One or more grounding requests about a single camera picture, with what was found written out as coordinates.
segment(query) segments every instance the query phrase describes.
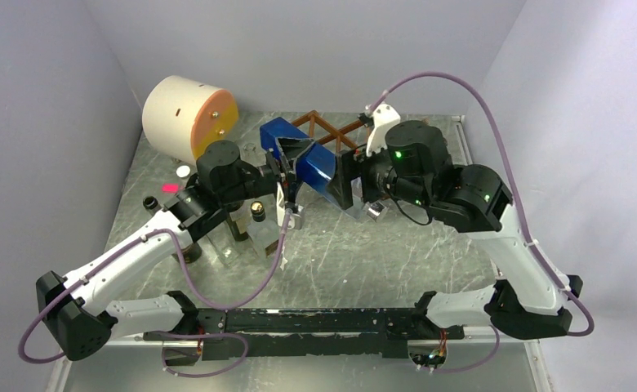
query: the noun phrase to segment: wall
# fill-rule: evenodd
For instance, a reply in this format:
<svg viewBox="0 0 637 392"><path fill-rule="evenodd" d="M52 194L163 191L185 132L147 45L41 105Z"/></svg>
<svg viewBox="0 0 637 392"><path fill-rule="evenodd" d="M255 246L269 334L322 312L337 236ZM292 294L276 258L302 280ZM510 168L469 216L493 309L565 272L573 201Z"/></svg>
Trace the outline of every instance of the wall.
<svg viewBox="0 0 637 392"><path fill-rule="evenodd" d="M16 345L34 281L102 253L140 134L123 71L81 2L0 0L0 391L44 390ZM57 350L44 327L29 352Z"/></svg>
<svg viewBox="0 0 637 392"><path fill-rule="evenodd" d="M85 0L140 102L179 74L253 110L354 112L397 79L447 70L479 85L524 0ZM462 114L451 83L406 86L403 113Z"/></svg>
<svg viewBox="0 0 637 392"><path fill-rule="evenodd" d="M637 390L637 2L528 1L482 94L531 230L595 314L593 335L543 341L556 389ZM476 105L465 131L501 170Z"/></svg>

